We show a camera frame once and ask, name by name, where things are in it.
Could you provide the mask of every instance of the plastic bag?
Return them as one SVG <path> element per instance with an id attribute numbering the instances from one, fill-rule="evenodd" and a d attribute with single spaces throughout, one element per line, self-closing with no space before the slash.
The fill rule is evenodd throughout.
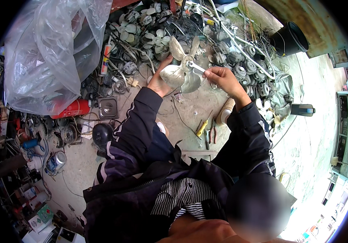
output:
<path id="1" fill-rule="evenodd" d="M 15 110 L 60 114 L 98 66 L 113 0 L 33 0 L 5 39 L 6 101 Z"/>

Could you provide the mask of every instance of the red fire extinguisher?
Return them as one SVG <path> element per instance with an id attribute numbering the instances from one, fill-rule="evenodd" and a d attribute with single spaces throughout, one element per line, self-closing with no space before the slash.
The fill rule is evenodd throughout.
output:
<path id="1" fill-rule="evenodd" d="M 71 103 L 64 111 L 59 115 L 50 115 L 52 119 L 58 119 L 63 117 L 70 117 L 76 115 L 84 115 L 90 111 L 89 100 L 78 99 Z"/>

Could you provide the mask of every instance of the wrench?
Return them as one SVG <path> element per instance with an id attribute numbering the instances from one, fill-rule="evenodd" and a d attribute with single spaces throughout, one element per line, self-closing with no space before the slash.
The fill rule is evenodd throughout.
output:
<path id="1" fill-rule="evenodd" d="M 195 68 L 195 69 L 197 69 L 197 70 L 200 70 L 202 73 L 204 73 L 204 72 L 206 71 L 206 70 L 203 69 L 202 67 L 200 67 L 200 66 L 198 66 L 197 64 L 195 64 L 194 61 L 188 61 L 188 62 L 187 62 L 187 65 L 188 65 L 189 67 L 192 67 L 192 68 Z"/>

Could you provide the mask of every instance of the concrete floor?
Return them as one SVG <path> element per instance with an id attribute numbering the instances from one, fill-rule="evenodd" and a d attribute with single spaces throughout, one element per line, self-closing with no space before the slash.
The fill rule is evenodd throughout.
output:
<path id="1" fill-rule="evenodd" d="M 250 14 L 254 15 L 254 19 L 261 23 L 261 26 L 270 25 L 274 29 L 282 26 L 255 2 L 246 2 Z M 312 104 L 316 108 L 313 117 L 298 116 L 295 119 L 295 116 L 289 116 L 285 120 L 284 130 L 272 138 L 274 144 L 278 143 L 295 119 L 288 133 L 273 149 L 277 175 L 282 172 L 290 174 L 291 179 L 285 186 L 288 192 L 298 199 L 294 205 L 298 209 L 281 234 L 287 240 L 295 240 L 297 234 L 303 233 L 308 224 L 319 217 L 317 211 L 308 213 L 308 209 L 321 204 L 329 184 L 327 180 L 330 171 L 329 161 L 337 129 L 336 92 L 340 91 L 342 84 L 346 82 L 346 75 L 343 69 L 333 69 L 326 55 L 308 59 L 304 53 L 298 53 L 289 56 L 288 59 L 290 61 L 288 73 L 293 77 L 294 82 L 294 103 L 301 103 L 302 100 L 303 103 Z M 283 58 L 281 61 L 286 65 L 279 64 L 278 61 L 275 64 L 281 70 L 287 70 L 288 60 Z M 147 77 L 143 67 L 141 72 Z M 135 78 L 139 80 L 141 86 L 146 85 L 146 81 L 140 75 Z M 300 91 L 302 84 L 305 85 L 304 95 Z M 138 87 L 133 87 L 130 93 L 119 95 L 120 121 L 124 119 L 138 91 Z M 203 81 L 199 90 L 184 94 L 183 97 L 183 103 L 176 102 L 176 106 L 184 122 L 193 130 L 197 128 L 201 120 L 208 117 L 211 110 L 213 110 L 212 117 L 216 116 L 228 98 L 224 91 L 213 90 L 207 80 Z M 164 98 L 157 116 L 169 129 L 169 140 L 172 144 L 182 140 L 179 147 L 184 151 L 206 151 L 204 140 L 199 143 L 195 135 L 182 124 L 171 96 Z M 211 144 L 210 151 L 218 152 L 229 134 L 230 131 L 226 126 L 219 127 L 218 143 Z M 104 161 L 103 158 L 96 156 L 91 143 L 92 140 L 83 139 L 81 145 L 65 147 L 68 162 L 63 167 L 64 180 L 69 189 L 80 196 L 84 189 L 93 184 L 99 163 Z M 45 174 L 44 179 L 52 193 L 52 200 L 48 204 L 53 211 L 62 210 L 72 221 L 73 214 L 68 207 L 70 204 L 77 216 L 82 215 L 86 206 L 84 199 L 67 189 L 62 174 L 57 175 L 55 180 Z"/>

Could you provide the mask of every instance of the screwdriver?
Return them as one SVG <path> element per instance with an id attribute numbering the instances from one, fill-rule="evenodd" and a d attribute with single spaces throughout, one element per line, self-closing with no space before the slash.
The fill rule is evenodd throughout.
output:
<path id="1" fill-rule="evenodd" d="M 209 115 L 208 119 L 206 119 L 206 120 L 203 122 L 203 124 L 202 124 L 200 130 L 198 130 L 198 132 L 197 132 L 197 137 L 200 137 L 200 136 L 202 135 L 202 133 L 203 133 L 203 131 L 204 131 L 206 125 L 208 124 L 208 120 L 209 120 L 210 116 L 212 115 L 212 112 L 213 112 L 213 110 L 210 112 L 210 115 Z"/>

